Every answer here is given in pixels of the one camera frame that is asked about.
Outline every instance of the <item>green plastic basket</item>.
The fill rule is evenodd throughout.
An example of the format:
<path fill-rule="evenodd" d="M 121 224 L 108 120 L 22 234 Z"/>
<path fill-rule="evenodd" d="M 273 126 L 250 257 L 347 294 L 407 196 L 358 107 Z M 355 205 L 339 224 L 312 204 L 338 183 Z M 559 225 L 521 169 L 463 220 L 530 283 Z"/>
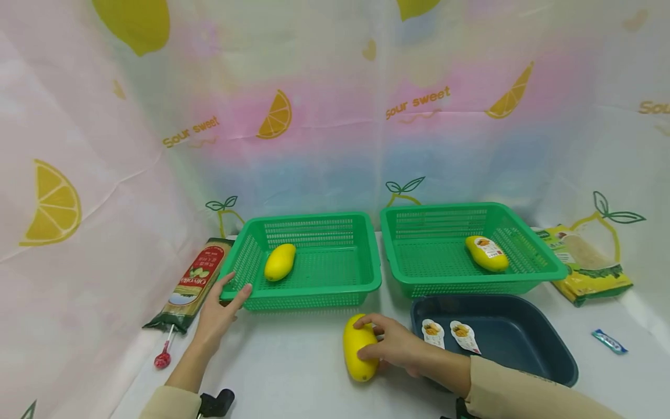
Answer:
<path fill-rule="evenodd" d="M 263 276 L 277 246 L 296 247 L 293 269 L 281 281 Z M 365 213 L 292 215 L 251 219 L 228 255 L 220 276 L 235 271 L 221 300 L 232 300 L 245 284 L 253 292 L 247 310 L 358 306 L 381 285 L 379 250 Z"/>
<path fill-rule="evenodd" d="M 381 212 L 381 231 L 394 278 L 404 295 L 523 294 L 567 269 L 509 207 L 495 202 L 400 206 Z M 492 239 L 509 259 L 494 274 L 474 263 L 465 238 Z"/>

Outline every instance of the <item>lollipop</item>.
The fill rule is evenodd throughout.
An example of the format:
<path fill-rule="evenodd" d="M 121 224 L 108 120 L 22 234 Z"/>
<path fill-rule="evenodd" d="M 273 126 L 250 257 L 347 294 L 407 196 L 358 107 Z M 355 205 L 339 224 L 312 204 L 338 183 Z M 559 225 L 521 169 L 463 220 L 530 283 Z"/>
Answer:
<path fill-rule="evenodd" d="M 167 340 L 163 345 L 163 352 L 158 354 L 153 360 L 153 366 L 158 369 L 163 369 L 170 364 L 170 354 L 168 353 L 168 347 L 170 347 L 170 342 L 172 341 L 172 332 L 174 331 L 174 324 L 170 327 L 170 334 L 167 336 Z"/>

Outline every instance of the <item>sleeve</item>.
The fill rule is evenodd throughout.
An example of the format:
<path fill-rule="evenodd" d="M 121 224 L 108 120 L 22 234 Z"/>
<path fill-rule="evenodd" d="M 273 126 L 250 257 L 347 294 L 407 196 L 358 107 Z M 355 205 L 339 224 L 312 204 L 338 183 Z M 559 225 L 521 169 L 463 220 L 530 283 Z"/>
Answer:
<path fill-rule="evenodd" d="M 162 385 L 153 393 L 139 419 L 196 419 L 200 396 L 176 387 Z"/>
<path fill-rule="evenodd" d="M 482 357 L 470 357 L 469 413 L 482 419 L 623 419 L 570 388 L 510 369 Z"/>

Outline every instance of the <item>right hand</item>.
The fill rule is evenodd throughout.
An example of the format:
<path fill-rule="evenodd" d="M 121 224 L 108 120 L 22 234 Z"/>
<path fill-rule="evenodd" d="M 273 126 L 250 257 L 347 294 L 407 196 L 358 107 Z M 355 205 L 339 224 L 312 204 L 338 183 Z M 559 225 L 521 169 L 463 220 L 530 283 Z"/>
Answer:
<path fill-rule="evenodd" d="M 359 350 L 358 358 L 362 361 L 381 358 L 382 362 L 404 368 L 412 377 L 420 377 L 421 362 L 434 347 L 416 337 L 396 320 L 377 313 L 361 317 L 354 323 L 354 328 L 361 328 L 368 323 L 376 325 L 373 330 L 380 337 L 380 341 Z"/>

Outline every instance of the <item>dark blue plastic basin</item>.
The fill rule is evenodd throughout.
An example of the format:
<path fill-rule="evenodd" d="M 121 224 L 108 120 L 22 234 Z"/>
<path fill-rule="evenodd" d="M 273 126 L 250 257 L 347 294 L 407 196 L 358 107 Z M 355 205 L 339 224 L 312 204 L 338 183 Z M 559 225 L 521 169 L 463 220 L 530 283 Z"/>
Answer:
<path fill-rule="evenodd" d="M 458 320 L 472 327 L 484 358 L 572 387 L 577 363 L 542 312 L 511 295 L 449 295 L 421 297 L 412 304 L 412 329 L 423 339 L 421 322 L 431 318 L 445 328 L 448 351 L 473 355 L 462 349 L 449 332 Z"/>

